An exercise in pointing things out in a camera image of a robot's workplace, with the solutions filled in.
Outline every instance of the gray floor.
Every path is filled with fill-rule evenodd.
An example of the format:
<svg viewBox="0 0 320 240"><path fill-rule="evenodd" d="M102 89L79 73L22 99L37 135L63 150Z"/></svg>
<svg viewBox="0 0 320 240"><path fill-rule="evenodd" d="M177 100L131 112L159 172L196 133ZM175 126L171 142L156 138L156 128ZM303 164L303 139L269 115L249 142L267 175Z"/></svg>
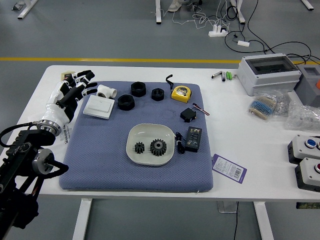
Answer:
<svg viewBox="0 0 320 240"><path fill-rule="evenodd" d="M310 2L314 11L308 11L300 0L260 0L249 27L270 47L298 41L307 44L313 56L320 57L320 2ZM11 11L15 3L0 0L0 58L4 58L0 61L1 130L17 123L44 71L51 65L232 69L238 65L225 60L239 61L243 56L258 54L231 51L223 38L208 37L212 30L209 24L196 29L193 22L173 23L172 13L167 13L162 24L156 25L152 13L155 12L154 0L38 0L23 20L17 19L19 12ZM166 10L170 3L171 0L162 0L161 7ZM215 15L218 4L218 0L205 0L203 12L207 16ZM255 5L256 1L243 1L242 13L247 20ZM191 13L182 7L174 19L183 23L191 19ZM236 21L231 23L231 30L238 28ZM256 39L247 27L243 34L247 41ZM234 49L244 49L231 38L227 42ZM244 49L260 50L261 45L257 42ZM282 45L274 51L309 53L308 48L300 43ZM24 59L10 61L8 58ZM25 58L63 59L27 61ZM68 58L177 61L104 62L68 61ZM183 63L179 59L190 61ZM195 63L194 60L220 62ZM72 238L79 199L41 196L39 205L40 216L25 230L12 228L7 239ZM86 239L232 239L235 215L218 214L216 205L210 201L97 200L92 206ZM312 223L319 222L319 214L312 210L296 210L294 206L295 203L286 207L283 203L267 205L276 240L301 239L299 233L303 233L305 239L313 239L313 233L319 235L318 227L311 229ZM260 238L251 202L240 203L239 220L237 239Z"/></svg>

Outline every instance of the barcode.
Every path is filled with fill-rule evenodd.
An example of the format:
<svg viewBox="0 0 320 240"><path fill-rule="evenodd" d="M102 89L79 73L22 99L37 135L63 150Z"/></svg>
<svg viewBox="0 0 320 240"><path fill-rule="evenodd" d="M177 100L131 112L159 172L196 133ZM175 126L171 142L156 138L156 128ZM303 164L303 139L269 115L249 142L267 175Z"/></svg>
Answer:
<svg viewBox="0 0 320 240"><path fill-rule="evenodd" d="M235 173L234 173L233 177L236 178L236 179L238 179L240 173L241 173L241 169L240 169L240 168L237 168L237 169L235 170Z"/></svg>

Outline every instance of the yellow floor line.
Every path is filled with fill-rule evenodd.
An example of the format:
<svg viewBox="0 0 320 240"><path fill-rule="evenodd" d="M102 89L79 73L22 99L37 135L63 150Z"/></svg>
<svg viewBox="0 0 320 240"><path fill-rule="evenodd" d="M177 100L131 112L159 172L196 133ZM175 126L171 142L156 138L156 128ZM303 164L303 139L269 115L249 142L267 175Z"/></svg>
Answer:
<svg viewBox="0 0 320 240"><path fill-rule="evenodd" d="M69 58L69 57L0 57L0 61L18 62L122 62L122 63L188 63L188 64L238 64L240 60L224 59L166 59L166 58Z"/></svg>

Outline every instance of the purple tag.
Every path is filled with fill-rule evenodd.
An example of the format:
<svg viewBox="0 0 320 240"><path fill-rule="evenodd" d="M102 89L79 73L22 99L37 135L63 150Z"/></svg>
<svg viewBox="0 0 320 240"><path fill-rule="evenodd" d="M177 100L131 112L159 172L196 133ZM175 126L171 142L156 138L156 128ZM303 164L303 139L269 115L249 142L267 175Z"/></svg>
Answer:
<svg viewBox="0 0 320 240"><path fill-rule="evenodd" d="M212 157L212 170L240 184L244 181L247 169L215 154Z"/></svg>

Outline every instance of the red button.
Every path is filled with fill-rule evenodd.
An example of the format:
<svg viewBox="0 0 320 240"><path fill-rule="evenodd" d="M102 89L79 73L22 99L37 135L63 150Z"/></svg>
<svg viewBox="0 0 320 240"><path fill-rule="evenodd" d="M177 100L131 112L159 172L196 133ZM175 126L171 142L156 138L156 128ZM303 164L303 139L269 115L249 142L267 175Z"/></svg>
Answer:
<svg viewBox="0 0 320 240"><path fill-rule="evenodd" d="M314 166L314 170L320 174L320 163L318 163L317 165Z"/></svg>

